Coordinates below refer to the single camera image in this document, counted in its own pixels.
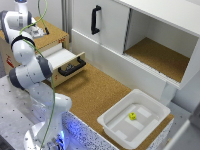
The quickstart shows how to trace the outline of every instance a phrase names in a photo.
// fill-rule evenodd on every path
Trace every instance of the drawer handle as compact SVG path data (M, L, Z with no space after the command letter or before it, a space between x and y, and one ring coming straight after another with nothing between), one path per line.
M96 6L96 8L94 8L94 9L92 10L92 26L91 26L92 35L94 35L94 34L100 32L100 30L96 28L96 15L97 15L96 13L97 13L97 11L99 11L99 10L101 10L101 7L98 6L98 5Z
M58 72L62 75L62 76L69 76L70 74L72 74L72 73L74 73L74 72L76 72L77 70L79 70L79 69L81 69L82 67L84 67L85 65L86 65L86 62L84 61L84 60L82 60L81 58L80 58L80 56L77 58L77 61L80 63L80 64L78 64L77 66L75 66L75 67L73 67L73 68L71 68L71 69L69 69L69 70L65 70L65 71L63 71L62 69L61 69L61 67L59 67L58 68Z

